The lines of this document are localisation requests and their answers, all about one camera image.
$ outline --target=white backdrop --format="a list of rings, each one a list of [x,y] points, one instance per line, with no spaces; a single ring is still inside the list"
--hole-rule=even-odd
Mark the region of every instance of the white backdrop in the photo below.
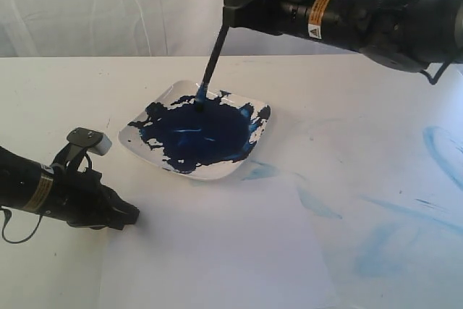
[[[207,56],[222,0],[0,0],[0,56]],[[336,52],[231,31],[225,54]]]

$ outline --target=warning label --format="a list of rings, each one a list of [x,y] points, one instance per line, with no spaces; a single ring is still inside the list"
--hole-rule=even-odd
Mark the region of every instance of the warning label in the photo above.
[[[315,0],[313,3],[308,23],[309,36],[311,38],[321,40],[321,23],[329,2],[330,0]]]

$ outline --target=white table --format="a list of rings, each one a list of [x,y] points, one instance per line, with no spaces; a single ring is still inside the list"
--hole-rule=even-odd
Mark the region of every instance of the white table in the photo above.
[[[124,199],[186,187],[188,179],[146,164],[116,137],[170,84],[199,81],[206,62],[0,59],[0,144],[48,164],[73,127],[101,130],[114,146],[93,165]],[[307,177],[301,198],[340,308],[462,306],[463,79],[454,68],[431,87],[356,55],[222,57],[212,87],[272,106],[251,159]],[[451,134],[436,131],[441,166],[423,140],[429,126]],[[15,212],[9,236],[26,235],[35,221]],[[94,308],[105,236],[44,219],[30,242],[0,242],[0,307]]]

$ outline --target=paint-covered plate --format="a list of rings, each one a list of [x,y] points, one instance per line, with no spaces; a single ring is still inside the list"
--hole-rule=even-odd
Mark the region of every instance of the paint-covered plate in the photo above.
[[[193,179],[231,174],[262,136],[270,106],[209,90],[198,112],[197,89],[192,81],[175,83],[119,133],[119,141],[146,161]]]

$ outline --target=white plate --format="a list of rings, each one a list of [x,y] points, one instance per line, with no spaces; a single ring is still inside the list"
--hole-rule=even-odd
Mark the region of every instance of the white plate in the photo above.
[[[198,113],[197,89],[192,81],[176,82],[119,133],[119,141],[146,161],[193,179],[231,174],[262,136],[270,106],[209,90]]]

